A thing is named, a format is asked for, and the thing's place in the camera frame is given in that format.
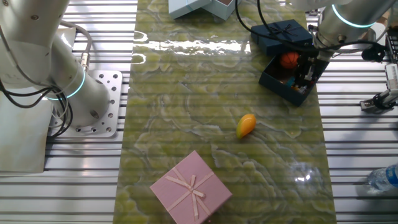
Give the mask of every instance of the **mounting plate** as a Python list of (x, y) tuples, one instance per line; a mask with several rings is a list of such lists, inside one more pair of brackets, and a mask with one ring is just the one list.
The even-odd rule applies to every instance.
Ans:
[[(90, 76), (101, 81), (108, 89), (110, 99), (109, 108), (105, 115), (90, 126), (70, 127), (65, 133), (57, 137), (63, 138), (110, 138), (116, 134), (118, 127), (118, 114), (120, 109), (120, 96), (122, 88), (122, 73), (119, 71), (95, 70), (90, 71)], [(50, 126), (62, 123), (61, 119), (51, 119)], [(59, 128), (50, 128), (49, 135), (53, 135)]]

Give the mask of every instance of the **white box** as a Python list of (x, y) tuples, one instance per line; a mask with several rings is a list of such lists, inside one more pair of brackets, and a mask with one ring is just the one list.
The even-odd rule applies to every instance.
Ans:
[(236, 0), (213, 0), (210, 4), (207, 4), (202, 8), (224, 20), (227, 20), (235, 10), (235, 1)]
[(173, 19), (211, 3), (211, 0), (169, 0), (169, 14)]

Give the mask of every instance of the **toy fruit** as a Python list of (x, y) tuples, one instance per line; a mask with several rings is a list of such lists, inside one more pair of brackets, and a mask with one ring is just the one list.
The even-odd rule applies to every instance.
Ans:
[(243, 136), (253, 131), (254, 127), (256, 127), (256, 117), (253, 114), (246, 114), (238, 123), (236, 136), (238, 139), (241, 139)]
[(299, 59), (299, 53), (287, 52), (280, 56), (280, 65), (286, 69), (293, 69), (297, 66), (297, 59)]

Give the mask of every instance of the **table mat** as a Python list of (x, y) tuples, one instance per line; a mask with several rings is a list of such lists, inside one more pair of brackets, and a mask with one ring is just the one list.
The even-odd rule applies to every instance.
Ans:
[[(305, 14), (262, 1), (266, 21)], [(239, 5), (260, 24), (255, 1)], [(208, 222), (336, 223), (317, 90), (299, 108), (258, 84), (271, 58), (236, 13), (173, 20), (167, 0), (139, 0), (114, 223), (174, 223), (150, 186), (196, 150), (233, 196)], [(236, 125), (257, 118), (242, 140)]]

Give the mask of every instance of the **plastic bottle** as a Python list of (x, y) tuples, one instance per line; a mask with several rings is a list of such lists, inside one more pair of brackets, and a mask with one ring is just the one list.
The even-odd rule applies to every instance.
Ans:
[(384, 192), (398, 188), (398, 166), (392, 165), (387, 168), (372, 171), (368, 176), (369, 185), (377, 192)]

